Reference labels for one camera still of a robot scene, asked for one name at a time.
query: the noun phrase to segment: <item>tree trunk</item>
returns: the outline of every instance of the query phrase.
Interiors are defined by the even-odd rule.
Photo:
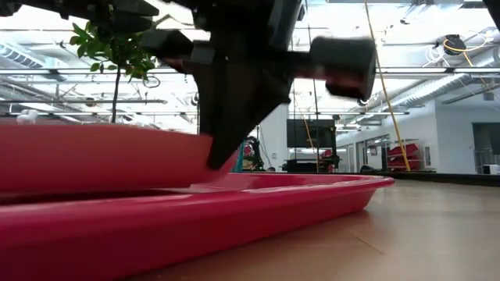
[[[111,123],[116,123],[116,102],[118,101],[118,86],[120,85],[121,68],[116,70],[115,94],[112,97]]]

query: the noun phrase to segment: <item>table surface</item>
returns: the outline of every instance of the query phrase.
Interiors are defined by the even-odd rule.
[[[397,181],[364,212],[127,281],[497,281],[500,188]]]

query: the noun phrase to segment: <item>white column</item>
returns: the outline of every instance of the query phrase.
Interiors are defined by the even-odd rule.
[[[280,105],[260,123],[260,154],[265,169],[271,164],[281,172],[281,166],[288,160],[287,118],[288,105]]]

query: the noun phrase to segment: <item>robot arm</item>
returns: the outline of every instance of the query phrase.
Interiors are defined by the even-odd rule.
[[[375,77],[370,39],[315,38],[309,52],[289,52],[302,0],[173,0],[191,10],[209,41],[179,30],[149,30],[158,9],[142,0],[0,0],[4,16],[20,4],[79,16],[114,32],[143,33],[142,45],[165,64],[193,75],[200,99],[200,132],[212,136],[207,161],[219,169],[245,137],[288,95],[296,77],[321,79],[336,96],[366,101]]]

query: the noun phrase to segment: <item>pink plastic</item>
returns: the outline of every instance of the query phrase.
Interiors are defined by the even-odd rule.
[[[377,176],[229,174],[164,195],[36,204],[21,197],[13,205],[4,198],[2,281],[131,276],[360,211],[391,184]]]
[[[207,167],[212,138],[120,125],[1,125],[0,194],[189,187],[229,173]]]

